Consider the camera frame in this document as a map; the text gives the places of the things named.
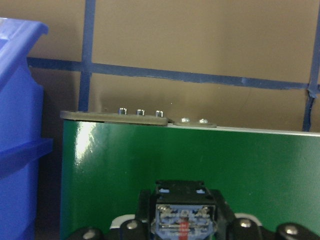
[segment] silver screw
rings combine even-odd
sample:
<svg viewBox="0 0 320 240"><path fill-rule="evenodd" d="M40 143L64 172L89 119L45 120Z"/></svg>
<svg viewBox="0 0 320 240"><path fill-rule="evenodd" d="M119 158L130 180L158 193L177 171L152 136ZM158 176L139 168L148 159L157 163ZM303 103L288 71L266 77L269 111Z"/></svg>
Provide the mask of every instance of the silver screw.
<svg viewBox="0 0 320 240"><path fill-rule="evenodd" d="M207 123L208 123L208 120L202 118L202 119L199 120L199 123L200 123L200 124L207 124Z"/></svg>
<svg viewBox="0 0 320 240"><path fill-rule="evenodd" d="M181 118L181 122L182 123L190 123L190 119L187 117L183 117L183 118Z"/></svg>
<svg viewBox="0 0 320 240"><path fill-rule="evenodd" d="M157 111L155 111L155 116L158 117L158 118L163 118L164 117L164 112L160 111L160 110L157 110Z"/></svg>
<svg viewBox="0 0 320 240"><path fill-rule="evenodd" d="M284 230L287 234L290 234L290 235L297 235L298 234L298 229L293 225L285 226Z"/></svg>
<svg viewBox="0 0 320 240"><path fill-rule="evenodd" d="M96 232L92 229L89 229L83 236L82 238L84 240L89 240L89 239L93 239L96 236Z"/></svg>
<svg viewBox="0 0 320 240"><path fill-rule="evenodd" d="M132 229L136 229L138 227L138 223L135 220L132 220L131 222L129 222L126 227L130 230Z"/></svg>
<svg viewBox="0 0 320 240"><path fill-rule="evenodd" d="M120 115L127 115L127 109L124 107L120 107L118 110L118 114Z"/></svg>
<svg viewBox="0 0 320 240"><path fill-rule="evenodd" d="M240 220L240 226L243 228L250 228L251 227L251 221L247 218L243 218Z"/></svg>
<svg viewBox="0 0 320 240"><path fill-rule="evenodd" d="M137 115L144 116L144 115L145 115L145 110L143 110L143 109L138 109L138 110L136 111L136 114L137 114Z"/></svg>

